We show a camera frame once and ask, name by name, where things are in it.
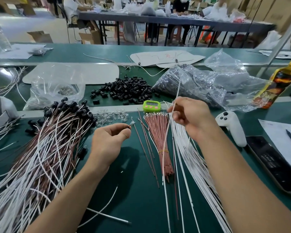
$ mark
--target floor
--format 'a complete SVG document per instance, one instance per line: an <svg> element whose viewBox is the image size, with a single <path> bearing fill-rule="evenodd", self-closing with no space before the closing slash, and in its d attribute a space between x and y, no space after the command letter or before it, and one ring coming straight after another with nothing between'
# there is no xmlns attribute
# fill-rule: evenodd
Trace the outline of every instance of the floor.
<svg viewBox="0 0 291 233"><path fill-rule="evenodd" d="M67 28L66 28L66 20L65 19L57 19L51 15L45 8L35 8L36 15L33 17L19 17L19 16L11 16L7 14L0 14L0 26L3 29L4 34L8 38L10 42L34 42L27 32L32 31L44 31L45 33L49 33L54 43L69 43ZM144 33L145 33L145 24L137 23L136 24L139 35L137 35L137 41L135 43L130 43L125 41L123 38L120 38L121 45L150 45L150 43L144 42ZM81 40L78 33L84 33L83 29L69 29L69 37L70 43L80 43ZM107 42L108 45L116 45L117 39L114 38L113 31L106 31L107 34ZM163 35L159 35L158 43L153 43L154 46L163 46L165 41L166 29L163 31ZM213 45L212 47L227 47L228 37L225 39L224 45L221 45L221 41L223 40L225 32L222 32L218 37L218 41L220 44ZM190 32L186 39L186 46L193 46L195 41L194 31L192 33L192 38L189 39ZM178 46L178 42L174 40L170 46ZM206 47L207 45L198 43L200 47Z"/></svg>

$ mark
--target workbench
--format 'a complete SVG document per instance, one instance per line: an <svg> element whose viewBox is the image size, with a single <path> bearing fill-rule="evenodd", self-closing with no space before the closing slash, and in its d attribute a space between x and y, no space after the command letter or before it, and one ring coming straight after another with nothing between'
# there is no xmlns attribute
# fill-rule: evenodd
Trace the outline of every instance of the workbench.
<svg viewBox="0 0 291 233"><path fill-rule="evenodd" d="M93 55L96 57L108 58L110 60L123 63L126 65L130 64L129 59L126 55L141 51L156 51L156 50L190 50L192 54L200 54L204 56L210 56L218 49L212 48L187 48L187 47L150 47L150 46L102 46L102 45L79 45L79 44L47 44L47 47L53 47L54 49L47 52L43 57L33 56L27 60L0 60L0 65L14 65L14 66L29 66L28 70L31 70L34 66L41 62L88 62L88 63L106 63L104 60L99 60L95 58L90 58L84 56L83 53L87 55ZM267 60L267 57L256 52L248 52L245 49L224 49L226 53L230 56L242 60L245 63L246 68L251 75L254 75L261 66ZM275 68L279 66L287 65L289 60L275 60L273 66L266 72L264 77L269 77ZM203 61L197 64L199 69L207 69L203 65ZM150 74L155 74L161 69L158 67L147 67ZM130 70L125 70L120 66L120 78L124 78L124 75L139 76L143 77L148 84L154 84L158 78L163 74L163 72L155 77L150 77L141 68L133 66ZM90 105L90 91L100 86L87 85L84 99L89 100ZM19 89L27 100L29 98L30 85L19 84ZM7 96L10 98L18 110L21 110L24 106L24 101L17 94L14 88ZM91 108L91 110L99 110L102 106L108 106L110 111L115 111L115 109L124 108L129 113L129 120L127 123L131 122L131 117L136 121L136 128L140 134L143 144L145 144L144 137L142 135L142 129L140 123L137 121L136 117L138 113L136 112L136 105L121 106L121 101L113 101L110 98L100 98L100 107ZM171 102L174 98L170 96L161 96L161 98L153 98L157 100L165 100ZM221 113L220 109L212 109L211 113L213 116L217 116ZM20 112L20 114L35 114L34 117L39 117L40 112ZM260 126L258 119L283 122L291 124L291 99L287 97L281 97L278 102L274 103L268 110L257 109L249 113L236 112L240 123L244 129L246 135L263 135L271 144L269 137L266 135L262 127ZM11 131L7 136L5 136L0 141L0 148L11 144L14 141L18 143L12 145L11 147L0 152L0 175L6 173L19 155L18 149L26 144L31 137L25 134L24 130L29 127L27 124L28 119L20 120L20 124ZM91 137L92 134L88 135L85 142L88 148L91 147ZM168 135L168 147L170 153L172 153L172 140L171 131ZM250 153L245 152L244 149L239 148L241 154L248 162L250 167L259 176L259 178L267 185L267 187L291 210L291 195L287 195L280 191L273 181L266 175L264 170L261 168L260 164ZM155 169L157 173L160 173L160 165L157 153L154 154ZM77 167L77 172L82 168L86 159L80 162ZM188 172L187 168L184 167L185 174L187 177L188 185L190 188L192 200L194 203L194 210L196 218L199 223L201 233L212 233L212 232L222 232L220 225L218 224L215 215L208 206L206 200L199 191L197 185L195 184L192 176ZM78 233L85 232L95 232L95 233L106 233L106 232L118 232L118 233L148 233L148 232L168 232L167 216L166 216L166 205L164 191L161 184L161 176L158 175L160 189L157 187L155 177L153 176L151 169L147 163L144 152L140 145L140 141L136 135L135 128L132 128L131 138L124 141L119 157L111 165L109 172L103 178L101 183L98 185L96 192L89 204L89 208L96 211L100 211L106 203L110 200L116 186L118 186L117 192L109 204L109 206L103 211L103 213L115 216L121 219L128 220L132 222L132 225L126 225L119 223L115 220L107 219L103 216L97 216L91 222L78 229ZM190 202L187 197L186 188L183 182L183 177L181 172L179 172L180 189L182 196L182 207L184 213L184 225L186 232L197 232L194 217L191 211ZM172 232L182 232L181 220L177 220L176 205L175 205L175 194L174 194L174 184L173 179L170 178L170 183L167 183L167 195L169 203L169 214L171 221ZM86 211L82 219L85 222L87 219L92 217L93 214Z"/></svg>
<svg viewBox="0 0 291 233"><path fill-rule="evenodd" d="M231 22L225 22L225 21L214 21L214 20L208 20L208 19L193 19L193 18L186 18L186 17L177 17L174 15L171 15L169 17L160 17L160 16L146 16L146 15L128 15L126 13L117 13L115 11L102 11L100 13L95 13L93 11L80 11L79 21L82 20L92 20L92 21L98 21L99 28L100 28L100 36L101 36L101 42L103 42L103 32L105 33L105 26L115 26L117 28L117 34L118 34L118 45L120 45L119 40L119 22L136 22L136 23L157 23L157 24L173 24L173 25L193 25L198 26L198 31L196 34L196 39L194 42L194 46L197 46L197 42L199 39L199 36L202 32L203 26L212 26L213 31L226 31L226 32L245 32L247 33L247 36L249 33L267 33L268 31L271 31L275 28L274 24L271 23L265 23L265 22L256 22L253 21L252 23L249 21L246 21L244 23L231 23ZM115 21L116 24L106 24L104 21ZM166 32L166 38L165 38L165 46L167 44L167 38L168 38L168 29Z"/></svg>

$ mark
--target metal pole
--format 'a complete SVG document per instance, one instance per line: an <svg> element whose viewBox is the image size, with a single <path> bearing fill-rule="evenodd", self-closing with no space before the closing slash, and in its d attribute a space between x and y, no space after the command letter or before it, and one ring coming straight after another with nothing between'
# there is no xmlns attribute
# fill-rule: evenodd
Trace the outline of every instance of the metal pole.
<svg viewBox="0 0 291 233"><path fill-rule="evenodd" d="M258 72L258 74L256 75L257 78L260 78L264 74L265 70L271 65L273 60L276 58L276 56L281 51L283 46L287 43L287 41L289 40L290 37L291 37L291 24L288 27L285 34L279 40L279 43L277 44L277 46L273 49L272 53L269 55L269 57L268 57L269 60L268 60L267 66L261 68L260 71Z"/></svg>

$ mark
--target smartphone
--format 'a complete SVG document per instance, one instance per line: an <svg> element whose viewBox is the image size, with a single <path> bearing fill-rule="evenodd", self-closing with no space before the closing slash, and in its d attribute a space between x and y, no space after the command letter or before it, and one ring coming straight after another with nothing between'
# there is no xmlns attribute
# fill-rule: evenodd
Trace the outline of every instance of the smartphone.
<svg viewBox="0 0 291 233"><path fill-rule="evenodd" d="M247 136L246 140L251 153L275 184L291 194L291 166L285 158L262 136Z"/></svg>

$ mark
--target table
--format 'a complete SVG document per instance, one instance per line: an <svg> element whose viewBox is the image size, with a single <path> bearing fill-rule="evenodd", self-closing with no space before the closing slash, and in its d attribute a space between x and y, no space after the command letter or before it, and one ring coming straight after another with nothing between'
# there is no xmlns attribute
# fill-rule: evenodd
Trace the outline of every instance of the table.
<svg viewBox="0 0 291 233"><path fill-rule="evenodd" d="M79 13L80 20L97 20L99 23L100 33L101 33L101 42L103 43L102 38L102 24L104 21L110 20L116 22L116 27L118 28L119 33L119 22L130 21L130 22L140 22L140 23L157 23L157 24L174 24L174 25L195 25L198 26L198 31L194 46L196 47L199 36L202 32L203 26L213 26L213 31L227 31L227 32L246 32L246 33L267 33L275 28L274 24L265 24L259 22L251 23L230 23L223 21L213 21L206 19L192 19L185 17L177 17L171 15L170 17L159 17L159 16L145 16L145 15L128 15L125 13L117 13L114 11L104 11L100 13L94 13L92 11L81 11ZM165 46L167 44L168 30L165 38Z"/></svg>

